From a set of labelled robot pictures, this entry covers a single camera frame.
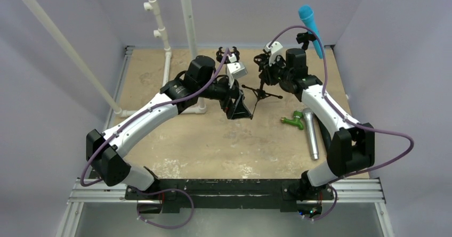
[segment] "beige tabletop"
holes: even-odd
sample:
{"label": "beige tabletop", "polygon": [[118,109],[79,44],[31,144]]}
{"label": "beige tabletop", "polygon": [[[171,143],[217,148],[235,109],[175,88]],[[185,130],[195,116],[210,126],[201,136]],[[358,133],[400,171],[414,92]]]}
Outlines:
{"label": "beige tabletop", "polygon": [[[240,61],[248,75],[240,84],[259,86],[258,67],[253,57],[261,50],[240,50]],[[216,49],[199,50],[200,55],[215,58]],[[322,60],[308,50],[309,73],[324,79]],[[350,113],[333,51],[326,49],[328,92]],[[162,86],[165,52],[138,50],[132,54],[120,97],[123,109],[136,110],[148,103]],[[188,50],[173,50],[170,80],[186,70]],[[281,117],[292,117],[305,105],[276,85],[264,88],[282,95],[282,100],[267,98],[257,104],[253,120],[228,120],[218,101],[205,100],[204,115],[179,115],[143,138],[126,156],[130,162],[152,169],[161,178],[299,178],[301,173],[325,161],[325,147],[316,122],[320,159],[310,156],[306,130],[282,124]],[[245,92],[245,103],[252,111],[256,97]],[[367,174],[357,176],[368,178]]]}

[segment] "black clamp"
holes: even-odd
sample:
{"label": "black clamp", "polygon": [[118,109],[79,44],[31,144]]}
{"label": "black clamp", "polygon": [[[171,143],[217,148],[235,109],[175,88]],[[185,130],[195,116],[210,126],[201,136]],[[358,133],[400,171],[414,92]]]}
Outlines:
{"label": "black clamp", "polygon": [[[230,53],[233,53],[236,55],[237,61],[240,60],[240,52],[237,50],[237,47],[233,46],[232,51],[230,51]],[[221,60],[223,59],[223,56],[224,56],[223,47],[218,48],[218,51],[216,52],[215,55],[216,55],[216,60],[218,62],[221,62]],[[231,62],[229,61],[229,58],[226,58],[226,61],[224,63],[229,64]]]}
{"label": "black clamp", "polygon": [[316,37],[308,32],[298,33],[296,40],[298,44],[303,44],[301,46],[301,49],[306,51],[309,46],[309,41],[314,42],[316,40]]}

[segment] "wooden table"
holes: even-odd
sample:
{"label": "wooden table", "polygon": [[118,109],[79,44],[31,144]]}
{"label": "wooden table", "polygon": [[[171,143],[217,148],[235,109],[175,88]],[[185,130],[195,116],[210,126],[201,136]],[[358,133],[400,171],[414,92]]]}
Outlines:
{"label": "wooden table", "polygon": [[[248,70],[248,75],[239,82],[257,88],[260,80],[253,57],[262,51],[239,50],[240,60]],[[216,49],[199,50],[200,55],[213,59],[215,52]],[[314,50],[306,53],[309,73],[323,80],[322,60]],[[120,98],[123,109],[139,109],[159,92],[164,54],[163,50],[133,51]],[[190,59],[189,50],[173,50],[170,79],[186,70]],[[328,92],[350,113],[332,50],[326,49],[326,59]],[[326,159],[317,122],[320,159],[313,161],[306,130],[280,122],[281,117],[292,117],[294,110],[302,110],[305,105],[278,85],[266,86],[265,90],[284,98],[260,101],[253,120],[228,120],[218,101],[205,100],[208,108],[204,115],[180,115],[163,123],[142,139],[126,159],[149,167],[161,178],[299,178],[302,172]],[[244,92],[245,103],[253,110],[256,97],[249,90]]]}

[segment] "silver cylinder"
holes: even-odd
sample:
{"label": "silver cylinder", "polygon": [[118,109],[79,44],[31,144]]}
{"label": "silver cylinder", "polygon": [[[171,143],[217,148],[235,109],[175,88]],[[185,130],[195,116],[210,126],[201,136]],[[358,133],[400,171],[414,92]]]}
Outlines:
{"label": "silver cylinder", "polygon": [[310,108],[303,109],[303,118],[308,130],[309,148],[311,150],[312,160],[319,159],[319,148],[317,147],[316,130],[314,129],[314,112]]}

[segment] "green faucet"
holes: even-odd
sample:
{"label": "green faucet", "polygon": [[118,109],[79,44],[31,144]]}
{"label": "green faucet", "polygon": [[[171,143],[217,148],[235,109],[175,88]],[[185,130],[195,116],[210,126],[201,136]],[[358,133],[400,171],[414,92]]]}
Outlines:
{"label": "green faucet", "polygon": [[294,111],[293,119],[287,119],[286,117],[281,118],[281,122],[283,124],[290,124],[293,126],[297,126],[298,129],[304,129],[303,123],[301,122],[301,118],[303,117],[303,113],[301,111]]}

